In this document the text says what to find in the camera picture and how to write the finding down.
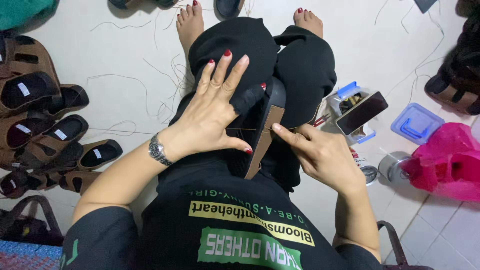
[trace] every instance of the watch face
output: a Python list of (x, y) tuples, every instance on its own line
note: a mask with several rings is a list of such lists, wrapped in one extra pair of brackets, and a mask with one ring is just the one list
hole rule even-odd
[(150, 156), (156, 157), (160, 154), (160, 151), (158, 150), (158, 145), (156, 144), (151, 144), (150, 147), (148, 148), (148, 152), (150, 153)]

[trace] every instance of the pink plastic bag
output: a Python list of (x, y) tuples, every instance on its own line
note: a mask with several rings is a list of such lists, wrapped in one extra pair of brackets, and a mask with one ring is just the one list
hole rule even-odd
[(480, 143), (470, 127), (446, 123), (402, 166), (410, 183), (439, 196), (480, 202)]

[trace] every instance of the foot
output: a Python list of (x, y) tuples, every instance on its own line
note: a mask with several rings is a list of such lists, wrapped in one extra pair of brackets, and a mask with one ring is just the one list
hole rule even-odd
[(193, 0), (192, 6), (187, 5), (186, 10), (180, 9), (180, 14), (177, 15), (177, 30), (185, 55), (188, 56), (193, 42), (204, 32), (204, 18), (199, 1)]
[(293, 15), (295, 25), (305, 28), (320, 38), (324, 37), (324, 24), (313, 12), (299, 8)]

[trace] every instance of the green cloth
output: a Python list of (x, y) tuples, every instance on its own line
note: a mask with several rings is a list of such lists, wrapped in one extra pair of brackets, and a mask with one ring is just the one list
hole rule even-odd
[(0, 0), (0, 30), (23, 25), (42, 11), (54, 11), (56, 0)]

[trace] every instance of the black pants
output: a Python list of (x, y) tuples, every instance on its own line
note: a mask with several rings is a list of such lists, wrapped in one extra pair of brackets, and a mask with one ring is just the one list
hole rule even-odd
[[(278, 52), (280, 45), (285, 47)], [(223, 21), (203, 32), (190, 48), (188, 59), (195, 76), (194, 90), (181, 100), (170, 125), (180, 118), (193, 98), (208, 61), (214, 59), (218, 63), (226, 49), (233, 53), (227, 76), (234, 63), (244, 54), (250, 58), (250, 65), (232, 99), (241, 97), (249, 86), (267, 82), (275, 76), (282, 81), (287, 93), (281, 122), (286, 128), (314, 121), (322, 98), (332, 91), (336, 83), (333, 52), (326, 41), (312, 32), (291, 25), (281, 35), (273, 37), (262, 19), (239, 17)], [(229, 127), (235, 127), (236, 124), (234, 122)], [(213, 164), (222, 173), (230, 175), (223, 152), (214, 151), (180, 160), (160, 174), (159, 181)], [(299, 169), (300, 163), (290, 147), (277, 140), (271, 144), (262, 160), (260, 174), (277, 181), (286, 191), (292, 191), (292, 187), (300, 184)]]

